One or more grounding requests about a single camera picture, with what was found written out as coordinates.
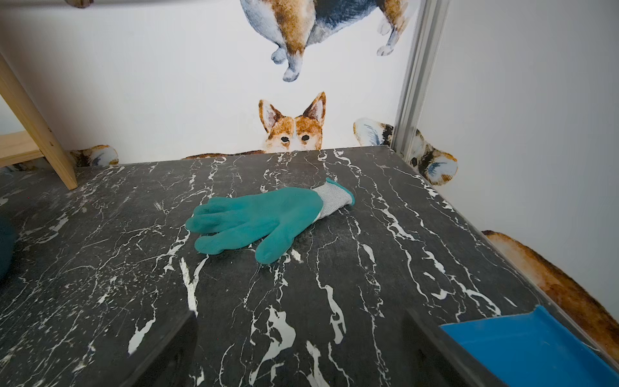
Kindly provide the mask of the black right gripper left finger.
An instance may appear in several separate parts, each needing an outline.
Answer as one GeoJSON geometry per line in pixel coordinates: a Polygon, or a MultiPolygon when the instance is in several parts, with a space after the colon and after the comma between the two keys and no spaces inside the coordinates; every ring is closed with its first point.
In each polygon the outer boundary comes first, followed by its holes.
{"type": "Polygon", "coordinates": [[[155,341],[137,349],[119,372],[121,386],[187,386],[198,339],[192,311],[156,332],[155,341]]]}

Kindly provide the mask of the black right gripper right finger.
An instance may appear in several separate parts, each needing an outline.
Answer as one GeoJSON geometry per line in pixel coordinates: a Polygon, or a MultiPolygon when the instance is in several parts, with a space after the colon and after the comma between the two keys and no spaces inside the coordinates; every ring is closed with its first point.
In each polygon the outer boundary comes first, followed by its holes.
{"type": "Polygon", "coordinates": [[[413,386],[504,386],[436,322],[408,309],[405,346],[413,386]]]}

